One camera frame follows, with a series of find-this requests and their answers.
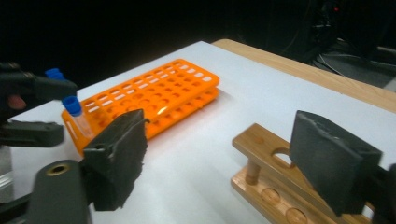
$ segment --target blue cap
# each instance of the blue cap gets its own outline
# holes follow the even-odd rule
[[[62,99],[62,104],[71,116],[77,117],[81,115],[81,104],[79,103],[77,96],[67,96],[66,98]]]
[[[44,73],[47,75],[47,77],[52,79],[66,80],[66,78],[64,78],[64,74],[59,70],[59,68],[51,68]]]

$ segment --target wooden table edge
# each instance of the wooden table edge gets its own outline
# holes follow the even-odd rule
[[[351,78],[341,77],[307,64],[298,63],[294,60],[238,43],[231,39],[221,39],[212,44],[254,62],[262,63],[276,70],[396,113],[396,92],[381,89]]]

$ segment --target orange test tube rack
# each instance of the orange test tube rack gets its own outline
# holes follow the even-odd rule
[[[143,109],[145,118],[149,120],[146,136],[150,139],[212,102],[219,95],[218,85],[216,75],[177,59],[80,103],[94,136],[122,113]],[[83,156],[82,149],[91,139],[79,131],[66,110],[62,118],[78,153]]]

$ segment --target test tube rack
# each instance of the test tube rack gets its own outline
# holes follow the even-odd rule
[[[94,136],[117,116],[143,109],[148,120],[146,136],[150,139],[212,102],[219,95],[218,85],[216,75],[177,59],[80,103]],[[62,112],[62,118],[78,153],[83,155],[82,150],[91,139],[79,131],[66,110]]]
[[[364,215],[337,217],[291,161],[290,143],[253,124],[233,139],[247,166],[232,186],[272,223],[370,223]]]

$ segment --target table surface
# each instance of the table surface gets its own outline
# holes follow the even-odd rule
[[[246,53],[243,48],[252,52],[248,57],[253,60],[241,56]],[[274,64],[255,62],[263,60],[260,53]],[[339,85],[324,88],[323,85],[329,85],[325,76],[330,73],[230,40],[213,45],[197,42],[82,89],[78,97],[86,99],[178,58],[219,76],[219,97],[148,141],[143,173],[126,204],[115,212],[92,211],[93,223],[267,223],[231,187],[231,178],[247,163],[247,158],[231,142],[255,122],[289,141],[297,110],[326,117],[382,150],[381,166],[388,168],[395,162],[392,151],[396,146],[393,128],[396,114],[392,108],[396,101],[392,101],[391,94],[373,88],[377,94],[367,99],[385,98],[385,103],[376,100],[365,103],[360,97],[367,93],[354,90],[360,90],[360,85],[369,90],[371,87],[334,77],[331,79]],[[307,78],[299,77],[296,70]],[[319,83],[311,82],[311,75]],[[343,81],[355,89],[350,90]],[[53,101],[14,119],[63,123],[60,116],[63,110],[60,102]],[[32,190],[35,173],[43,166],[64,159],[80,160],[68,133],[57,147],[11,150],[17,197]]]

